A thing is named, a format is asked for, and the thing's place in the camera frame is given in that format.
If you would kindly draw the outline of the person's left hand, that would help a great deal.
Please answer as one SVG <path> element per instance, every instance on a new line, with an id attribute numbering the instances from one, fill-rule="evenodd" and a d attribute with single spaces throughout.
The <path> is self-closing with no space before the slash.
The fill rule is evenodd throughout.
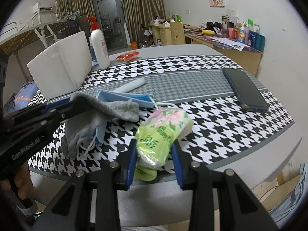
<path id="1" fill-rule="evenodd" d="M 22 200 L 33 196 L 33 183 L 30 176 L 28 163 L 25 162 L 17 171 L 14 184 L 18 188 L 19 198 Z"/>

